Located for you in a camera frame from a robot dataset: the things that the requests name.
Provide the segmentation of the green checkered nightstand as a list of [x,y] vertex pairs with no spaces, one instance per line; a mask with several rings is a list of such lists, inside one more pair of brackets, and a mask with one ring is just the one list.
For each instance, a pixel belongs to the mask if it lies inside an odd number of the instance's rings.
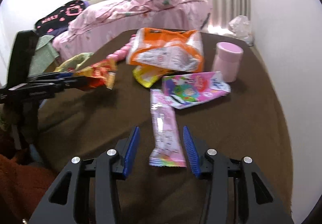
[[53,39],[54,36],[52,35],[44,35],[39,38],[29,68],[29,75],[37,75],[45,72],[52,63],[58,60],[60,55],[52,46]]

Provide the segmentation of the pink floral bed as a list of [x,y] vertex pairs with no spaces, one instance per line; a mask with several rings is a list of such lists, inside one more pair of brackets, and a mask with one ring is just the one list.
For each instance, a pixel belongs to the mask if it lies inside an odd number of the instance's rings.
[[88,6],[56,36],[52,46],[63,61],[96,52],[118,35],[143,27],[201,30],[212,5],[207,0],[106,0]]

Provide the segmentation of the orange snack bag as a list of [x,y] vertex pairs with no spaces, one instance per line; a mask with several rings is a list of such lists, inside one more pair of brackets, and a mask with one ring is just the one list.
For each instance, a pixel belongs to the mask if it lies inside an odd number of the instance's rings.
[[201,33],[141,28],[135,35],[126,63],[178,72],[202,72],[205,60]]

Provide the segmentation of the pink cartoon wrapper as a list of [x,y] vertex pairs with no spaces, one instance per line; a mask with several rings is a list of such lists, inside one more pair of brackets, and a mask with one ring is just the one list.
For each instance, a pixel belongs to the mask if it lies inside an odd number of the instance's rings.
[[227,96],[231,88],[221,72],[203,72],[165,76],[162,91],[170,106],[182,110]]

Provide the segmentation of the gold snack wrapper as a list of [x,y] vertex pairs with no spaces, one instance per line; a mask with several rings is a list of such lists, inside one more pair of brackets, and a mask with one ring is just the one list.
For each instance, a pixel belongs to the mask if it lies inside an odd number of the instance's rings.
[[107,89],[113,89],[115,75],[117,71],[116,61],[107,58],[90,66],[80,69],[80,67],[93,55],[92,52],[80,53],[71,59],[66,60],[58,66],[54,72],[72,73],[73,77],[84,76],[87,85],[81,86],[82,90],[94,89],[105,86]]

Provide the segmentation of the black pink pillow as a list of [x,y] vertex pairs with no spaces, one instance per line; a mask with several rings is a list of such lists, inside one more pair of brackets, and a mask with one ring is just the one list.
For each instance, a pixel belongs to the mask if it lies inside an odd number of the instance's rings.
[[58,36],[67,31],[70,22],[79,16],[87,6],[88,3],[85,1],[72,0],[58,7],[34,24],[36,34],[40,37],[44,35]]

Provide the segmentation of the long pink candy wrapper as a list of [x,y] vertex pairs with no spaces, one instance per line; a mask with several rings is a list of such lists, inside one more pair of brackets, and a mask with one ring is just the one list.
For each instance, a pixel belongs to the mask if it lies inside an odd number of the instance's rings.
[[150,154],[149,164],[156,167],[186,167],[174,109],[160,89],[150,90],[150,104],[155,147]]

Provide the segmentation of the clear plastic bag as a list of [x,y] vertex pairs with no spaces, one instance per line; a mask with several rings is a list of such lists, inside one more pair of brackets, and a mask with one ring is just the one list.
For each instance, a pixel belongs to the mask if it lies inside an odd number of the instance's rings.
[[229,22],[229,31],[236,39],[243,40],[248,46],[253,46],[252,26],[248,17],[238,15]]

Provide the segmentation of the brown cloth table cover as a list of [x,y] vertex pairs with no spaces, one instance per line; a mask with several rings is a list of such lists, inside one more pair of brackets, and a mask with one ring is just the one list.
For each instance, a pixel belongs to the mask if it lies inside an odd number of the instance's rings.
[[292,223],[281,105],[249,48],[231,92],[199,74],[149,90],[121,64],[113,90],[69,89],[39,112],[60,173],[31,223]]

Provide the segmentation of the pink plastic bottle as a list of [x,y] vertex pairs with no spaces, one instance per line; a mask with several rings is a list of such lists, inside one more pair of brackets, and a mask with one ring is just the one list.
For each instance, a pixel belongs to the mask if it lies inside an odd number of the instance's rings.
[[234,82],[237,78],[243,54],[243,49],[236,44],[229,42],[217,43],[212,71],[221,72],[225,82]]

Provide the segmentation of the yellow snack wrapper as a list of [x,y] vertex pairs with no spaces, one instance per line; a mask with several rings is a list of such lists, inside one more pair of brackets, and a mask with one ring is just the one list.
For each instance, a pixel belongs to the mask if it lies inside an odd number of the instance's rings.
[[151,88],[160,78],[172,74],[173,70],[153,66],[136,66],[133,70],[134,79],[145,88]]

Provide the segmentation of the pink caterpillar toy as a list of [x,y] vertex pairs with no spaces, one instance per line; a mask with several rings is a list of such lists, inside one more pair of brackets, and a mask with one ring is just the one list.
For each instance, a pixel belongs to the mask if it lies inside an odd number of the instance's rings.
[[124,45],[123,47],[121,47],[119,50],[116,50],[114,53],[111,53],[111,54],[107,55],[107,58],[108,59],[112,59],[115,62],[119,62],[119,61],[125,60],[126,57],[127,57],[127,55],[128,55],[128,52],[130,51],[130,49],[133,46],[133,43],[134,43],[134,39],[135,38],[136,38],[136,35],[133,34],[131,36],[129,42],[126,45]]

